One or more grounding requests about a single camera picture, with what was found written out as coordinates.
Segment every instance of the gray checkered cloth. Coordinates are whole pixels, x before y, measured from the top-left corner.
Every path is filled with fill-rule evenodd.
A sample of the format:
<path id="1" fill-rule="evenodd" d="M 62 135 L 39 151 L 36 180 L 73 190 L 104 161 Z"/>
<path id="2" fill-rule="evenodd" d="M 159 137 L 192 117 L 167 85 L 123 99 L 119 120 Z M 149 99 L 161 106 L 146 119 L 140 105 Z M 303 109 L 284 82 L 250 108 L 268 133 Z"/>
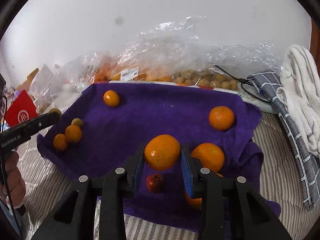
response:
<path id="1" fill-rule="evenodd" d="M 278 111 L 280 121 L 287 133 L 293 154 L 300 173 L 303 193 L 303 203 L 307 210 L 311 210 L 319 200 L 320 193 L 320 161 L 319 158 L 308 152 L 306 145 L 298 131 L 295 122 L 291 119 L 284 104 L 276 95 L 276 90 L 281 87 L 280 78 L 272 71 L 255 73 L 248 77 L 252 84 Z"/>

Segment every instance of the white towel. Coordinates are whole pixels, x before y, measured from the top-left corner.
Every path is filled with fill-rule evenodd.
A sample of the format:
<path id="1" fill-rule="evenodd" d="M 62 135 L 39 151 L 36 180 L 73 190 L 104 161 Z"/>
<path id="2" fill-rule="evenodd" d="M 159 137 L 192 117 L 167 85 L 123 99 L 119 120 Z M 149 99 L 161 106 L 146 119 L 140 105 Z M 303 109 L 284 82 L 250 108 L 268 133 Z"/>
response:
<path id="1" fill-rule="evenodd" d="M 279 100 L 287 107 L 309 152 L 320 155 L 320 79 L 310 52 L 289 47 L 281 71 Z"/>

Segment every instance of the mandarin orange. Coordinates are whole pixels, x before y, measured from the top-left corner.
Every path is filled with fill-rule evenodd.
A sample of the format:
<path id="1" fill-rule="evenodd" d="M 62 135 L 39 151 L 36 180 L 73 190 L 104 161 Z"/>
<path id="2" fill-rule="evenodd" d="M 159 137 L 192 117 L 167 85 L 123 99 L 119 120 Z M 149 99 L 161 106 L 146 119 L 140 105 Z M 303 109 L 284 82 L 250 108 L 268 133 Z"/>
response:
<path id="1" fill-rule="evenodd" d="M 144 159 L 156 171 L 171 168 L 179 159 L 179 142 L 168 134 L 153 138 L 144 149 Z"/>
<path id="2" fill-rule="evenodd" d="M 79 126 L 72 124 L 66 128 L 64 135 L 68 143 L 77 143 L 82 138 L 82 131 Z"/>
<path id="3" fill-rule="evenodd" d="M 190 206 L 192 206 L 195 209 L 201 209 L 202 198 L 190 198 L 187 192 L 185 192 L 185 196 Z"/>
<path id="4" fill-rule="evenodd" d="M 160 82 L 171 82 L 172 81 L 172 77 L 171 76 L 159 77 L 159 78 L 157 78 L 157 81 L 160 81 Z"/>
<path id="5" fill-rule="evenodd" d="M 54 137 L 53 147 L 59 152 L 63 152 L 68 148 L 68 143 L 63 133 L 57 134 Z"/>
<path id="6" fill-rule="evenodd" d="M 200 144 L 193 150 L 191 156 L 198 158 L 204 168 L 213 172 L 218 172 L 225 160 L 223 151 L 213 143 Z"/>
<path id="7" fill-rule="evenodd" d="M 103 95 L 103 101 L 111 107 L 117 107 L 120 103 L 120 98 L 113 90 L 108 90 Z"/>
<path id="8" fill-rule="evenodd" d="M 234 122 L 235 115 L 232 110 L 226 106 L 217 106 L 211 109 L 209 113 L 210 125 L 219 131 L 230 129 Z"/>

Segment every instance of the striped fabric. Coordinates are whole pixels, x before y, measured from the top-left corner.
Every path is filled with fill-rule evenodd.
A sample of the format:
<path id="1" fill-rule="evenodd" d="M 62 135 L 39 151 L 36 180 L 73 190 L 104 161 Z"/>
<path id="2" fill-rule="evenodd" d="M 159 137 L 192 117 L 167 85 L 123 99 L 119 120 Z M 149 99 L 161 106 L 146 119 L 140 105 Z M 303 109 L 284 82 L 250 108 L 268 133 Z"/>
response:
<path id="1" fill-rule="evenodd" d="M 262 114 L 252 140 L 264 154 L 260 175 L 260 193 L 281 205 L 279 219 L 294 240 L 303 239 L 320 214 L 317 203 L 310 212 L 304 208 L 300 175 L 286 133 L 276 115 Z M 26 182 L 24 215 L 25 239 L 30 240 L 46 215 L 66 192 L 70 181 L 49 160 L 43 159 L 36 148 L 36 136 L 18 149 L 18 167 Z M 99 239 L 100 201 L 97 202 L 94 240 Z M 196 240 L 197 234 L 156 225 L 142 219 L 124 216 L 128 240 Z"/>
<path id="2" fill-rule="evenodd" d="M 273 71 L 263 71 L 248 77 L 256 88 L 259 88 L 278 112 L 280 121 L 286 131 L 292 147 L 292 154 L 296 159 L 303 193 L 303 202 L 307 210 L 311 210 L 320 198 L 320 161 L 318 157 L 308 152 L 299 133 L 298 127 L 284 104 L 276 95 L 281 86 L 280 78 Z"/>

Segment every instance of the hand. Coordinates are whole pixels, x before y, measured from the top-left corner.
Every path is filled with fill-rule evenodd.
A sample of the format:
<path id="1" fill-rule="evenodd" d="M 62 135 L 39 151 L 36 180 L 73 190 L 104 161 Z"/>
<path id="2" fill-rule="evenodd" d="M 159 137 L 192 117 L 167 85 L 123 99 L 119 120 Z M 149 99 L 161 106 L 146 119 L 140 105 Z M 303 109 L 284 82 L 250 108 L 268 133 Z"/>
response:
<path id="1" fill-rule="evenodd" d="M 17 167 L 19 160 L 19 155 L 16 152 L 12 152 L 9 159 L 5 162 L 5 171 L 7 172 L 7 182 L 12 198 L 12 203 L 14 207 L 20 207 L 23 198 L 26 194 L 26 184 L 21 176 L 21 173 Z M 5 185 L 0 184 L 0 190 L 7 195 L 7 190 Z M 3 193 L 0 192 L 0 199 L 3 203 L 9 204 L 9 199 L 4 198 Z"/>

